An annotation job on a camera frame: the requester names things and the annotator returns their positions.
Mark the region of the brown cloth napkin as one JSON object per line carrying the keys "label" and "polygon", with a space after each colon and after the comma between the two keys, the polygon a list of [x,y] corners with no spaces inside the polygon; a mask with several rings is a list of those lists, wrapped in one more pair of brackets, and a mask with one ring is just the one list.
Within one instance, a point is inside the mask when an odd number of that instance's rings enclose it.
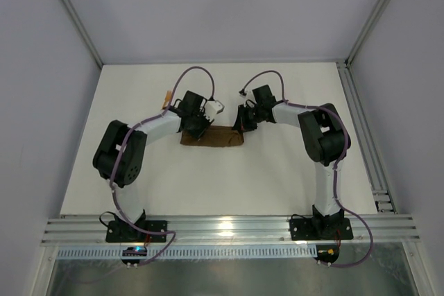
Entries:
{"label": "brown cloth napkin", "polygon": [[195,139],[183,132],[180,144],[193,147],[227,148],[244,144],[244,135],[229,126],[211,125],[201,138]]}

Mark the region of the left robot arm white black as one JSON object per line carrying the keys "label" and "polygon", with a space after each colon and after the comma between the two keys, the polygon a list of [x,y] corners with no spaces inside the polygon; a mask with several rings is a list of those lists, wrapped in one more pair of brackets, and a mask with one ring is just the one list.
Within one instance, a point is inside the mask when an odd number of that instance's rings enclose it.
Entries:
{"label": "left robot arm white black", "polygon": [[139,197],[136,179],[142,171],[145,148],[179,132],[200,139],[223,110],[221,102],[188,91],[160,114],[139,123],[109,123],[92,161],[99,175],[109,182],[116,209],[114,220],[106,225],[108,243],[142,242],[148,236],[165,242],[167,224],[154,223],[151,227]]}

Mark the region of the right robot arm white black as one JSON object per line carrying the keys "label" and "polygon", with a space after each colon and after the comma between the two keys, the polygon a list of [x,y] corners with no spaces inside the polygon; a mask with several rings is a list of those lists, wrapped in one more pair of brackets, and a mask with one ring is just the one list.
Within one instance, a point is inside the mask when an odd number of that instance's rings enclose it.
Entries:
{"label": "right robot arm white black", "polygon": [[310,216],[294,214],[289,220],[293,241],[353,238],[345,208],[338,199],[339,171],[351,146],[350,136],[335,106],[304,106],[277,100],[268,85],[253,90],[253,99],[237,107],[233,130],[245,133],[262,122],[300,129],[305,151],[316,169],[316,196]]}

